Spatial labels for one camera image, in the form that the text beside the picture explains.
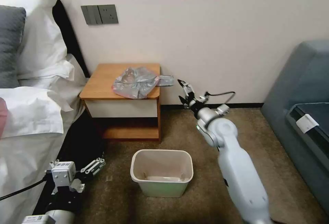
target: wooden nightstand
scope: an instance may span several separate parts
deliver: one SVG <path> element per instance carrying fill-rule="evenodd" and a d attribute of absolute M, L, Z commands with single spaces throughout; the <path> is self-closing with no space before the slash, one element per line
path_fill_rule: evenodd
<path fill-rule="evenodd" d="M 161 141 L 160 88 L 155 87 L 147 99 L 128 99 L 111 88 L 125 69 L 141 66 L 160 74 L 157 63 L 99 64 L 80 93 L 104 139 Z"/>

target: black cable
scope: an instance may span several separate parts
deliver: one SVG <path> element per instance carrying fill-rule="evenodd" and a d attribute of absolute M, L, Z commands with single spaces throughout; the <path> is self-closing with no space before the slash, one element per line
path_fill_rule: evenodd
<path fill-rule="evenodd" d="M 44 182 L 44 181 L 46 181 L 46 180 L 47 180 L 47 175 L 45 175 L 45 176 L 42 178 L 42 180 L 40 180 L 40 181 L 34 183 L 33 185 L 30 185 L 30 186 L 25 187 L 25 188 L 23 188 L 23 189 L 21 189 L 21 190 L 18 190 L 18 191 L 15 191 L 15 192 L 10 193 L 10 194 L 8 194 L 8 195 L 5 195 L 5 196 L 3 196 L 3 197 L 0 197 L 0 201 L 2 201 L 2 200 L 4 200 L 4 199 L 7 199 L 7 198 L 9 198 L 9 197 L 15 196 L 15 195 L 17 195 L 17 194 L 19 194 L 19 193 L 22 193 L 22 192 L 24 192 L 24 191 L 27 191 L 27 190 L 29 190 L 29 189 L 31 189 L 31 188 L 33 188 L 33 187 L 36 187 L 37 185 L 41 184 L 42 182 Z"/>
<path fill-rule="evenodd" d="M 271 218 L 271 221 L 273 221 L 275 224 L 286 224 L 286 223 L 284 223 L 284 222 L 275 221 L 275 220 L 273 220 L 272 218 Z"/>
<path fill-rule="evenodd" d="M 224 104 L 228 103 L 234 96 L 235 92 L 234 91 L 229 91 L 229 92 L 224 92 L 220 94 L 210 94 L 208 91 L 205 93 L 205 96 L 219 96 L 219 95 L 226 95 L 226 94 L 232 94 L 225 102 Z"/>

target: headboard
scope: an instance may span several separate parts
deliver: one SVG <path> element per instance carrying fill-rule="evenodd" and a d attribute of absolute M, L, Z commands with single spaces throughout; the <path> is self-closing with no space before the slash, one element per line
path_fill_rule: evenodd
<path fill-rule="evenodd" d="M 62 32 L 63 40 L 68 49 L 68 53 L 72 54 L 76 58 L 83 70 L 83 73 L 85 74 L 85 77 L 89 78 L 90 74 L 83 59 L 78 41 L 75 37 L 73 27 L 61 0 L 57 0 L 55 6 L 52 9 L 52 15 Z"/>

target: brown carpet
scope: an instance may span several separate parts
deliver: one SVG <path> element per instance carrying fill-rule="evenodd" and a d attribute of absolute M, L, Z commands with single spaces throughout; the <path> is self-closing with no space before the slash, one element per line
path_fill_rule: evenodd
<path fill-rule="evenodd" d="M 295 169 L 259 109 L 232 109 L 228 118 L 240 145 L 251 156 L 266 188 L 271 217 L 287 224 L 323 224 L 327 216 Z M 242 220 L 230 200 L 217 165 L 218 152 L 203 140 L 188 110 L 162 112 L 162 143 L 109 143 L 106 166 L 87 185 L 83 212 L 75 223 L 227 223 Z M 133 154 L 140 149 L 187 151 L 194 178 L 181 198 L 149 198 L 130 178 Z"/>

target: white wall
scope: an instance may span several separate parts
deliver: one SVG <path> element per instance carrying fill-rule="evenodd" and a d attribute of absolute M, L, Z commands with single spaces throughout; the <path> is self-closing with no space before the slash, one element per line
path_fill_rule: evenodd
<path fill-rule="evenodd" d="M 329 37 L 328 0 L 62 1 L 89 70 L 159 62 L 198 93 L 235 90 L 234 103 L 263 102 L 295 45 Z M 93 4 L 115 4 L 119 25 L 86 25 L 80 6 Z M 181 93 L 163 88 L 162 103 Z"/>

